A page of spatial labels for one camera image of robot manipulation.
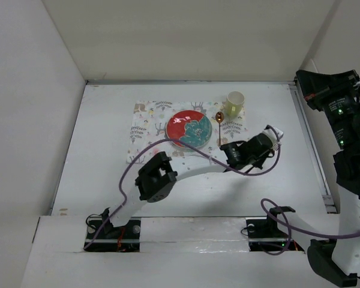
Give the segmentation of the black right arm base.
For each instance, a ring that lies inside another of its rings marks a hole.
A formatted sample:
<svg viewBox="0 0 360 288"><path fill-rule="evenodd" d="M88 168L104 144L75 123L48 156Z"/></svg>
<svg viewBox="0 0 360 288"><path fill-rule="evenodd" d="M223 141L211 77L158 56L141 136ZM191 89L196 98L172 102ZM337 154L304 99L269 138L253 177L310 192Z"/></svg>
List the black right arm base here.
<svg viewBox="0 0 360 288"><path fill-rule="evenodd" d="M294 240L288 242L287 233L277 227L277 222L269 216L249 217L241 234L248 239L251 252L261 251L270 255L279 255L282 251L301 251L304 249Z"/></svg>

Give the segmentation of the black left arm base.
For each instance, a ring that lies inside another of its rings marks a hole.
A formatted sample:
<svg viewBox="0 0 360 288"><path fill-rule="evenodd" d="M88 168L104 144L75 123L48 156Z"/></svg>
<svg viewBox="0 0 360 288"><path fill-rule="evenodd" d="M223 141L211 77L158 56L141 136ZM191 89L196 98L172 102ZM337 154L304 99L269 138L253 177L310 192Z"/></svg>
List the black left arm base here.
<svg viewBox="0 0 360 288"><path fill-rule="evenodd" d="M106 209L102 214L91 214L86 218L87 231L83 250L96 253L139 252L141 219L133 217L126 225L121 227L114 227L108 221L100 230L99 228L108 214L109 209Z"/></svg>

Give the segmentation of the red and teal plate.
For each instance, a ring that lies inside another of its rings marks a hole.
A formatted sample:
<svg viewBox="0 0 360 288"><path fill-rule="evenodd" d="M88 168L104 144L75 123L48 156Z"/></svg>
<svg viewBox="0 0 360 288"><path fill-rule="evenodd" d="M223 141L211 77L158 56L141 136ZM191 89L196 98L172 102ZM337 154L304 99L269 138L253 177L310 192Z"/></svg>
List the red and teal plate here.
<svg viewBox="0 0 360 288"><path fill-rule="evenodd" d="M166 136L201 148L212 136L212 124L202 112L183 110L175 113L167 122Z"/></svg>

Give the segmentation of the floral patterned cloth placemat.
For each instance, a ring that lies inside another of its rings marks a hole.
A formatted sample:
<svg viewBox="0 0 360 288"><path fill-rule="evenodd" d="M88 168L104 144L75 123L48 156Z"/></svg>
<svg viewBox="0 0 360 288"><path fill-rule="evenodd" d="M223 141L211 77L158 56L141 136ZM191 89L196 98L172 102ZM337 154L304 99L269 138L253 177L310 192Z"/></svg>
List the floral patterned cloth placemat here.
<svg viewBox="0 0 360 288"><path fill-rule="evenodd" d="M221 124L215 120L218 112L225 112L225 102L138 101L131 122L127 163L161 139L179 139L210 154L219 145L249 138L243 110L233 118L224 115Z"/></svg>

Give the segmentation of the copper spoon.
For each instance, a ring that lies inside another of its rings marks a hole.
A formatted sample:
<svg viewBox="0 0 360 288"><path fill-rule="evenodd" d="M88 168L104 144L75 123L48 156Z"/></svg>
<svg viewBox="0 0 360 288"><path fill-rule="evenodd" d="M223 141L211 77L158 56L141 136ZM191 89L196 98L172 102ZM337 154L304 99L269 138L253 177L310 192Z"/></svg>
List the copper spoon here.
<svg viewBox="0 0 360 288"><path fill-rule="evenodd" d="M223 112L217 112L215 114L215 120L218 123L218 146L221 146L221 124L224 121Z"/></svg>

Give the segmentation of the pale green mug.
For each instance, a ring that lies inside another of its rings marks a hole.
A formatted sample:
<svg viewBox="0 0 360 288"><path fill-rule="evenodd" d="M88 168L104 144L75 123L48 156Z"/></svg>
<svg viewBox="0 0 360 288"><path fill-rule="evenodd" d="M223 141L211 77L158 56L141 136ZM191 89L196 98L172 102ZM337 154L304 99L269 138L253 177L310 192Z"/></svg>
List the pale green mug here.
<svg viewBox="0 0 360 288"><path fill-rule="evenodd" d="M245 96L238 91L228 93L224 104L224 111L227 116L234 118L237 117L245 103Z"/></svg>

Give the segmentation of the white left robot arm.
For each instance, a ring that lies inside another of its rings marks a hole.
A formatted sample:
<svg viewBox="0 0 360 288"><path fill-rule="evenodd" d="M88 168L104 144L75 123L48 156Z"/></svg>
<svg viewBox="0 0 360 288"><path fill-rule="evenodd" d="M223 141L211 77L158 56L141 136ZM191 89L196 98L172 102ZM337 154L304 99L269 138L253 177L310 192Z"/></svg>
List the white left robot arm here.
<svg viewBox="0 0 360 288"><path fill-rule="evenodd" d="M191 156L174 159L164 151L155 154L138 171L134 186L129 193L122 193L123 200L113 212L105 209L102 214L101 231L109 238L121 233L131 217L147 203L164 200L173 186L181 180L207 173L233 171L251 176L245 168L257 168L264 175L264 162L271 157L280 157L281 139L284 133L270 125L248 141L223 145L211 154L184 143L194 152Z"/></svg>

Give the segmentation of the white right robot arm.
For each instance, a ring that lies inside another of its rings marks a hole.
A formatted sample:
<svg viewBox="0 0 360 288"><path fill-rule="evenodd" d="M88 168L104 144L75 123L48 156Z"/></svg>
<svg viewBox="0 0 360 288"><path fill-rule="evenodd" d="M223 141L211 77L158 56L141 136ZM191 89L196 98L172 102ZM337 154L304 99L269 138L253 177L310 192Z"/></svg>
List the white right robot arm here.
<svg viewBox="0 0 360 288"><path fill-rule="evenodd" d="M341 201L339 231L313 237L308 262L337 287L355 287L360 280L360 77L355 70L298 70L295 80L307 105L325 113L340 149L333 156Z"/></svg>

